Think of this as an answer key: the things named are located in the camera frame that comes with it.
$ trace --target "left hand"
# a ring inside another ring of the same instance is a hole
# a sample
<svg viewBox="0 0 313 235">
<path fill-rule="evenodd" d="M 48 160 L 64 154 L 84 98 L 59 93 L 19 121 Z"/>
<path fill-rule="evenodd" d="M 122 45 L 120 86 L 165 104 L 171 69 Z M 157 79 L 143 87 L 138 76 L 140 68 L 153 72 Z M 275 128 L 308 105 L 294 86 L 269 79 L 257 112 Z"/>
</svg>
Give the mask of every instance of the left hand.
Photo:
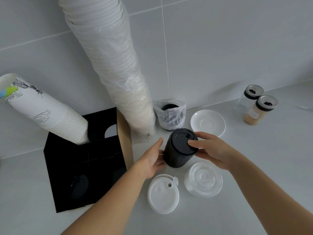
<svg viewBox="0 0 313 235">
<path fill-rule="evenodd" d="M 165 168 L 165 162 L 163 160 L 164 151 L 160 149 L 162 143 L 163 138 L 159 138 L 159 140 L 136 162 L 143 169 L 146 179 L 153 177 L 157 171 Z"/>
</svg>

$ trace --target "forearm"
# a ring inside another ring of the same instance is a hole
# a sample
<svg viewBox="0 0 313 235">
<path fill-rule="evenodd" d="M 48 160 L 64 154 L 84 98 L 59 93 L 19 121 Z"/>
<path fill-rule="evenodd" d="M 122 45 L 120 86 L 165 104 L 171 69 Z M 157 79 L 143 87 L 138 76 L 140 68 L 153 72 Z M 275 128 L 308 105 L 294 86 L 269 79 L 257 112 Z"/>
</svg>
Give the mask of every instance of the forearm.
<svg viewBox="0 0 313 235">
<path fill-rule="evenodd" d="M 62 235 L 122 234 L 146 175 L 134 164 L 115 185 Z"/>
<path fill-rule="evenodd" d="M 236 152 L 229 170 L 268 234 L 312 234 L 313 215 Z"/>
</svg>

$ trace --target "white cup lid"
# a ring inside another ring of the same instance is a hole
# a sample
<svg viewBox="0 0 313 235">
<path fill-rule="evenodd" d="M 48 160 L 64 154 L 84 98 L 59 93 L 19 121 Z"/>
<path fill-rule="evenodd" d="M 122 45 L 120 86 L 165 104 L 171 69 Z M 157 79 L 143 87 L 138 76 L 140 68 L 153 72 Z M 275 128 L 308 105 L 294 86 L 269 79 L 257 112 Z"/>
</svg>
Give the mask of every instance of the white cup lid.
<svg viewBox="0 0 313 235">
<path fill-rule="evenodd" d="M 221 191 L 223 179 L 211 162 L 200 161 L 186 172 L 184 183 L 186 189 L 195 196 L 213 197 Z"/>
<path fill-rule="evenodd" d="M 159 214 L 172 212 L 179 201 L 178 179 L 167 174 L 156 176 L 148 189 L 148 202 Z"/>
</svg>

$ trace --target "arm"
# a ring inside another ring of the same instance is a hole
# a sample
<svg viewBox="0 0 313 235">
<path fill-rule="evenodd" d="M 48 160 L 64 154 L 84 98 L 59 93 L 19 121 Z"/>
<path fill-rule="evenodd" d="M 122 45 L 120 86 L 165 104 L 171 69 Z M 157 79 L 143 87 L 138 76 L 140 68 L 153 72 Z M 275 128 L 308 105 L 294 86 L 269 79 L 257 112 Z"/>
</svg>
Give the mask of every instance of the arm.
<svg viewBox="0 0 313 235">
<path fill-rule="evenodd" d="M 229 170 L 268 234 L 312 234 L 313 214 L 284 192 L 260 168 L 215 135 L 195 133 L 206 140 L 192 141 L 196 156 Z"/>
<path fill-rule="evenodd" d="M 165 167 L 160 138 L 90 209 L 62 235 L 122 234 L 143 182 Z"/>
</svg>

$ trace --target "white plate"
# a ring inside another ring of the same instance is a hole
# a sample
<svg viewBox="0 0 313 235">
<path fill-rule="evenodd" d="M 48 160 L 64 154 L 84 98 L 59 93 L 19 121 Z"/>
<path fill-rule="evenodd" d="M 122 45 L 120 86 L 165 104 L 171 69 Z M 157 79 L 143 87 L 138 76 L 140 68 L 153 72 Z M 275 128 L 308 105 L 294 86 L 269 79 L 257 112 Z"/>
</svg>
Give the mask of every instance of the white plate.
<svg viewBox="0 0 313 235">
<path fill-rule="evenodd" d="M 226 128 L 224 118 L 213 110 L 197 111 L 191 117 L 190 125 L 194 132 L 203 131 L 218 137 L 221 137 Z"/>
</svg>

